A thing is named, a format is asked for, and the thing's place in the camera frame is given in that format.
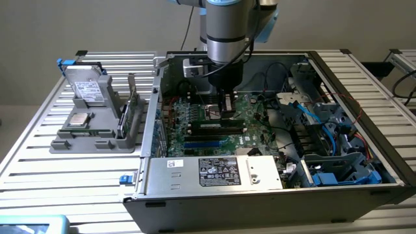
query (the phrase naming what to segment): circuit board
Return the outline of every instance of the circuit board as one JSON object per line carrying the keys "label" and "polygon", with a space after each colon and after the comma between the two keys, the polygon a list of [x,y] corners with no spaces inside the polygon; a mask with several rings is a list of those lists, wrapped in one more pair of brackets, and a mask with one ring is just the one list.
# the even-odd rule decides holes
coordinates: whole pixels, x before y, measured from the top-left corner
{"label": "circuit board", "polygon": [[244,133],[238,135],[224,135],[220,143],[213,147],[192,148],[184,147],[188,124],[190,121],[218,119],[214,105],[190,104],[184,98],[172,103],[168,121],[168,157],[181,156],[225,156],[245,155],[252,148],[258,148],[262,155],[277,155],[276,143],[269,141],[272,131],[254,120],[253,114],[257,111],[260,102],[252,94],[240,95],[234,101],[236,113],[233,119],[244,120]]}

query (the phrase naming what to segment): gray floor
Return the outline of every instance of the gray floor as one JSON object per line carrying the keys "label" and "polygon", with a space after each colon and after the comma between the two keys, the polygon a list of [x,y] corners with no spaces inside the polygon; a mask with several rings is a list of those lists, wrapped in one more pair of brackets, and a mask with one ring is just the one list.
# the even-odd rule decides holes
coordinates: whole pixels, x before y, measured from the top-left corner
{"label": "gray floor", "polygon": [[38,106],[0,105],[0,162],[30,121]]}

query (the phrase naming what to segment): motherboard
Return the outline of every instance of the motherboard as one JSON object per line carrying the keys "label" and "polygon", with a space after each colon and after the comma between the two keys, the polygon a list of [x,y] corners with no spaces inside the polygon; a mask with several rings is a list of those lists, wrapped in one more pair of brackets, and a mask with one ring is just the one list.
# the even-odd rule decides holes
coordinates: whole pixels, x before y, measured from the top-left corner
{"label": "motherboard", "polygon": [[[254,113],[262,111],[257,96],[238,95],[234,100],[234,108],[233,118],[220,120],[216,104],[192,104],[185,98],[170,100],[166,156],[249,154],[276,156],[278,153],[273,140],[276,135],[269,127],[253,118]],[[192,135],[194,131],[200,131],[197,136]]]}

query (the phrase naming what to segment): robotic arm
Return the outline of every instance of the robotic arm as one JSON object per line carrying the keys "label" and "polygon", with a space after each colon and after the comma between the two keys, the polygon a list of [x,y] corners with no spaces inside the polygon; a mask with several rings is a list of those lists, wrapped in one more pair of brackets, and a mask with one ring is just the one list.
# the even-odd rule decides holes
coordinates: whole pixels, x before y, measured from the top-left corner
{"label": "robotic arm", "polygon": [[200,38],[206,41],[208,58],[184,60],[184,75],[208,77],[217,90],[221,118],[230,118],[234,114],[233,88],[242,81],[244,51],[253,45],[257,35],[262,42],[266,40],[277,18],[277,0],[170,1],[206,10],[206,15],[201,15]]}

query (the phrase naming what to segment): warning label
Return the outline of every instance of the warning label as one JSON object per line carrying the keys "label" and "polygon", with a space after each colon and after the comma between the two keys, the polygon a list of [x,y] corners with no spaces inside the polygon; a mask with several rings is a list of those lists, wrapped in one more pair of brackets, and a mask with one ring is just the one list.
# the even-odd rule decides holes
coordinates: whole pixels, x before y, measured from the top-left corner
{"label": "warning label", "polygon": [[86,102],[104,101],[98,84],[93,82],[76,82],[76,87],[81,98]]}
{"label": "warning label", "polygon": [[200,158],[200,185],[202,187],[241,185],[234,157]]}

